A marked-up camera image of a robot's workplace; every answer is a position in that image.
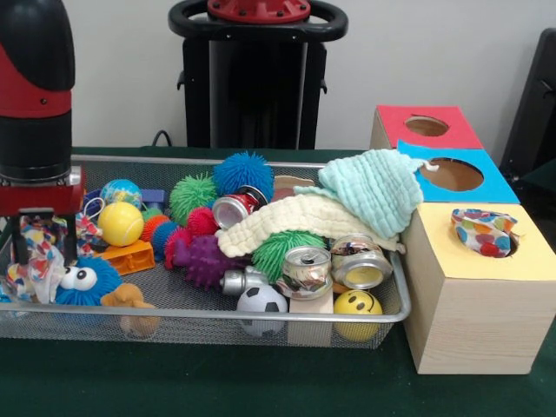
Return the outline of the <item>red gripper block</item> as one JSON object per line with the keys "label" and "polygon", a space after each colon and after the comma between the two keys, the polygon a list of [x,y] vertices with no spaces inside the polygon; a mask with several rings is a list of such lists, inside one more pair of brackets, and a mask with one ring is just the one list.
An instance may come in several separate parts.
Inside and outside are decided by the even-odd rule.
{"label": "red gripper block", "polygon": [[10,218],[15,263],[27,266],[27,242],[21,232],[21,216],[53,214],[62,216],[67,231],[64,238],[64,265],[76,264],[78,258],[76,213],[83,208],[85,174],[82,167],[72,167],[69,175],[58,182],[8,183],[1,180],[1,216]]}

